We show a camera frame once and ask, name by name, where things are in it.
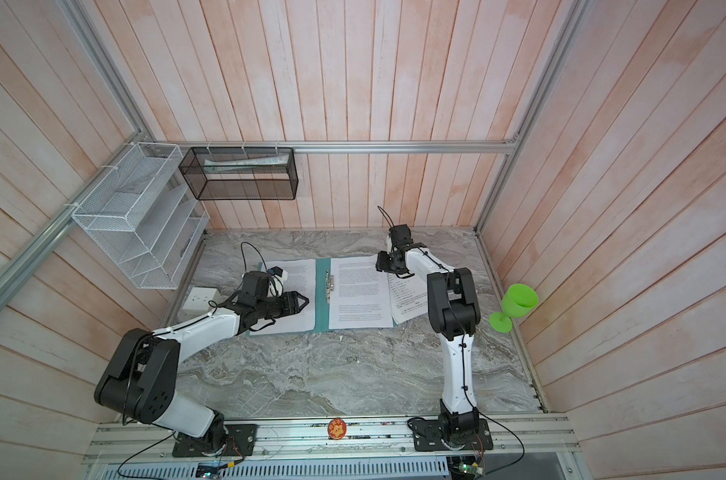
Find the printed paper sheet bottom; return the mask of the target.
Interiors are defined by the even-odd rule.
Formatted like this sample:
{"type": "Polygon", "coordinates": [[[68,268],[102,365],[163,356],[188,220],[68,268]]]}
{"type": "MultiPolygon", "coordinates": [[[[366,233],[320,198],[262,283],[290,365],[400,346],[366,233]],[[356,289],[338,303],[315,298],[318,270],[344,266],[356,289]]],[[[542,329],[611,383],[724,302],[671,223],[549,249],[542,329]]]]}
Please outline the printed paper sheet bottom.
{"type": "Polygon", "coordinates": [[[417,276],[398,278],[387,275],[392,319],[402,324],[428,312],[427,285],[417,276]]]}

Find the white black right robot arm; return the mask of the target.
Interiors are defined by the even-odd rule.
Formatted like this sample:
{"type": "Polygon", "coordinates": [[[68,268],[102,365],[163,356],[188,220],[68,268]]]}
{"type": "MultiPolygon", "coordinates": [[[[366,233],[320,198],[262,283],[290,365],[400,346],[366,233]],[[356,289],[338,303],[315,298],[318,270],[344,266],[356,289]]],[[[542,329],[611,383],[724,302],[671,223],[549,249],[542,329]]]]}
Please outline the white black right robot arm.
{"type": "Polygon", "coordinates": [[[443,353],[444,384],[437,420],[441,442],[456,448],[477,438],[482,433],[481,414],[474,396],[471,354],[481,311],[472,272],[439,260],[412,239],[405,224],[389,229],[387,249],[378,253],[376,270],[425,282],[428,320],[443,353]]]}

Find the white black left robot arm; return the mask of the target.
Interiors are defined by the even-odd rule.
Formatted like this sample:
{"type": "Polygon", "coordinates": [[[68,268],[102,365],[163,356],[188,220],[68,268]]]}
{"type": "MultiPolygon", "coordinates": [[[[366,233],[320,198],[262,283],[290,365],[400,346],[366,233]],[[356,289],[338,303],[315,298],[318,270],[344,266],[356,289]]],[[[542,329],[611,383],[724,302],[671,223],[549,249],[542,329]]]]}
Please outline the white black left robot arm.
{"type": "Polygon", "coordinates": [[[230,437],[224,415],[177,391],[178,368],[215,343],[301,314],[311,299],[287,290],[286,279],[287,273],[278,267],[247,272],[233,294],[211,303],[201,316],[124,334],[97,383],[95,402],[119,413],[122,422],[165,428],[204,456],[224,453],[230,437]]]}

